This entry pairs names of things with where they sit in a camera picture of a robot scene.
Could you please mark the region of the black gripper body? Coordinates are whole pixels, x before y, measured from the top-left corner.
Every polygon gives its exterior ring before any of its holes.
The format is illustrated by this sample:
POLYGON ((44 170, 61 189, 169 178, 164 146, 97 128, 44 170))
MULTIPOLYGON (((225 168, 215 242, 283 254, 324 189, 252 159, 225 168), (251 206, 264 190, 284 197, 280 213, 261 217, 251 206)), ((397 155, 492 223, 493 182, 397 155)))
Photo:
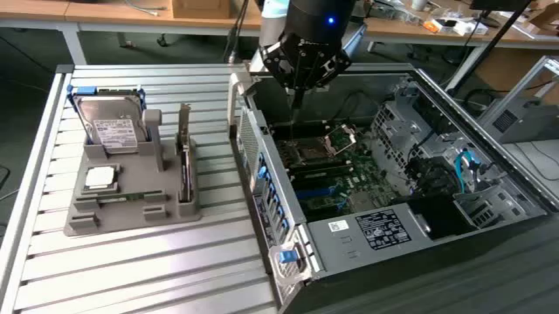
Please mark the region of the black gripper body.
POLYGON ((291 65, 321 65, 347 58, 341 38, 352 13, 352 1, 291 1, 279 42, 291 65))

